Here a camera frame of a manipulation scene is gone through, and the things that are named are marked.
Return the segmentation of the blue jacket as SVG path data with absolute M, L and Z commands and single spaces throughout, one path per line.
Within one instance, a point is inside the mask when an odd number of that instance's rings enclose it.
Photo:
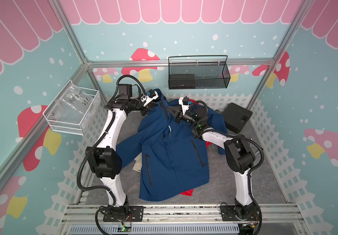
M 176 123 L 167 101 L 157 89 L 157 106 L 142 119 L 138 132 L 119 143 L 116 152 L 127 166 L 142 154 L 139 198 L 158 202 L 209 183 L 210 173 L 205 141 L 196 139 L 191 124 Z

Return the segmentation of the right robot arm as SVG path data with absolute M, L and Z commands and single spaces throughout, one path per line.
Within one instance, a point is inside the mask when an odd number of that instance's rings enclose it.
M 236 196 L 234 206 L 221 204 L 223 220 L 255 219 L 254 223 L 259 223 L 262 217 L 260 206 L 252 193 L 251 173 L 262 165 L 263 149 L 243 135 L 229 135 L 210 126 L 208 107 L 203 101 L 190 103 L 187 97 L 180 98 L 179 105 L 170 106 L 169 112 L 175 122 L 189 123 L 196 139 L 210 142 L 225 151 L 227 164 L 235 176 Z

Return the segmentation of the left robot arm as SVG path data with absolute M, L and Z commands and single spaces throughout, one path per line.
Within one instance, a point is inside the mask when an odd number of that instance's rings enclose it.
M 116 152 L 116 142 L 130 112 L 139 111 L 145 116 L 153 107 L 158 94 L 155 90 L 146 91 L 141 82 L 132 75 L 122 75 L 116 82 L 116 90 L 104 106 L 108 113 L 99 139 L 85 151 L 85 158 L 77 173 L 77 186 L 83 191 L 103 190 L 108 195 L 108 205 L 101 206 L 96 212 L 106 218 L 121 223 L 132 219 L 128 197 L 123 191 L 120 172 L 122 159 Z M 81 182 L 82 172 L 88 164 L 92 173 L 101 179 L 102 185 L 86 187 Z

